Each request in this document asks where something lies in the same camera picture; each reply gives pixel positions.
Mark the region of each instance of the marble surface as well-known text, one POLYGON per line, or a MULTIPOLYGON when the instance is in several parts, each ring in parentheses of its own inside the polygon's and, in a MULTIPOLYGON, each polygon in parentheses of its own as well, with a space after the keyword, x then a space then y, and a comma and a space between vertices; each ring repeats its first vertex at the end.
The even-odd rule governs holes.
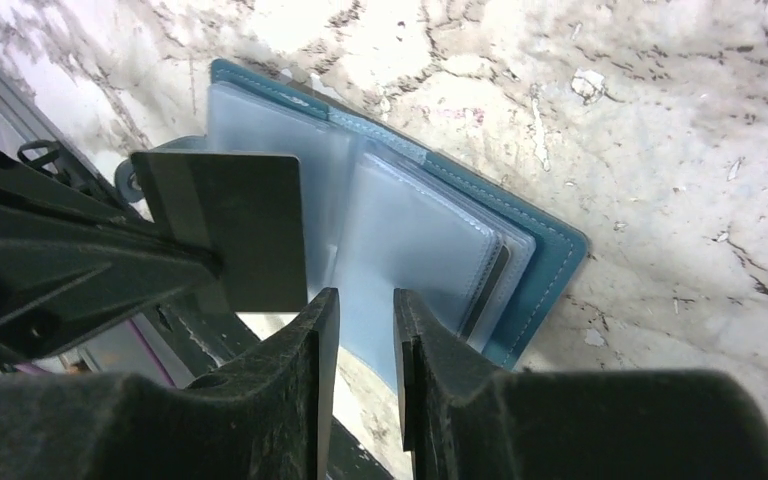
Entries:
MULTIPOLYGON (((521 366, 715 368, 768 418, 768 0, 0 1, 0 66, 106 175, 203 133, 215 57, 326 85, 590 237, 521 366)), ((394 397, 340 373, 338 418, 408 477, 394 397)))

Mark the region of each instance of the wallet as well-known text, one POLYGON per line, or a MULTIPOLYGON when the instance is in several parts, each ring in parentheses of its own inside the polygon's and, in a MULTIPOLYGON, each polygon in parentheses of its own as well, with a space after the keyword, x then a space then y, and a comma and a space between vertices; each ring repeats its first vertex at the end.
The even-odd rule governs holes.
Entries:
POLYGON ((161 148, 298 159, 308 297, 338 288, 341 345, 394 389, 394 289, 511 369, 587 254, 581 232, 445 155, 222 59, 206 137, 161 148))

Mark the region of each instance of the purple cable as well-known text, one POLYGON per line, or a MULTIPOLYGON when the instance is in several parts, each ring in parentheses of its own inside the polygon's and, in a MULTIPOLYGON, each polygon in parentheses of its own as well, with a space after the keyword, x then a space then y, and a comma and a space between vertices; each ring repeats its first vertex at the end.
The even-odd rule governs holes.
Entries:
POLYGON ((140 342, 140 345, 143 346, 143 349, 145 349, 149 358, 151 358, 152 363, 154 363, 154 366, 157 367, 157 370, 160 371, 160 374, 163 376, 163 379, 166 381, 166 383, 174 387, 175 381, 172 380, 172 375, 169 375, 169 370, 166 370, 166 367, 163 366, 163 362, 161 362, 157 354, 154 353, 154 349, 152 349, 151 345, 148 344, 148 340, 146 340, 145 336, 143 335, 143 332, 141 332, 140 329, 137 328, 137 324, 134 323, 133 320, 128 320, 125 323, 128 324, 128 328, 131 329, 131 332, 133 332, 134 336, 137 337, 137 340, 140 342))
POLYGON ((48 375, 51 373, 33 363, 20 363, 19 365, 14 365, 14 367, 16 367, 16 370, 19 370, 22 373, 27 373, 28 375, 48 375))

